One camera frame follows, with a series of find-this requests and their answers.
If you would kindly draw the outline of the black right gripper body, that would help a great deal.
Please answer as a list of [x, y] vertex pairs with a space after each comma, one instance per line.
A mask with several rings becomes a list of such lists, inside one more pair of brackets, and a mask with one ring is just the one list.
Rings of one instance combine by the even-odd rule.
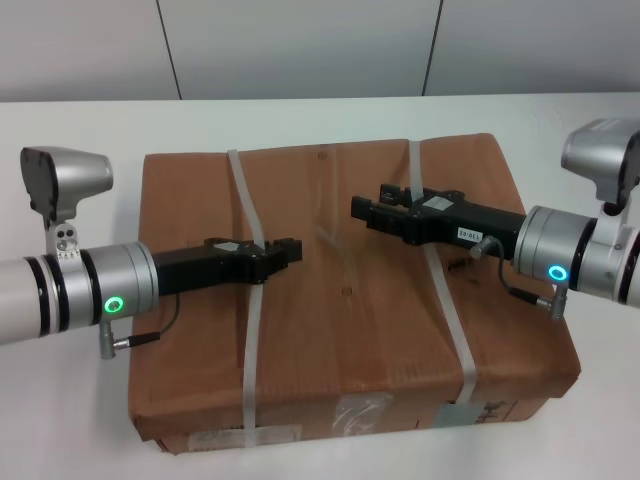
[[502, 243], [506, 260], [514, 256], [525, 220], [524, 214], [472, 203], [460, 191], [423, 191], [417, 200], [410, 191], [402, 191], [401, 205], [408, 208], [401, 235], [405, 243], [443, 243], [471, 249], [492, 236]]

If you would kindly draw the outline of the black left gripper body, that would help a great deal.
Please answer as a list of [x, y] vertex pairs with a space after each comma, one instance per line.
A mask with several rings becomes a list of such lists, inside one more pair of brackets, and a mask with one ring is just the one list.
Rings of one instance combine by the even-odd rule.
[[261, 285], [288, 267], [288, 239], [209, 238], [203, 245], [156, 253], [159, 296], [223, 284]]

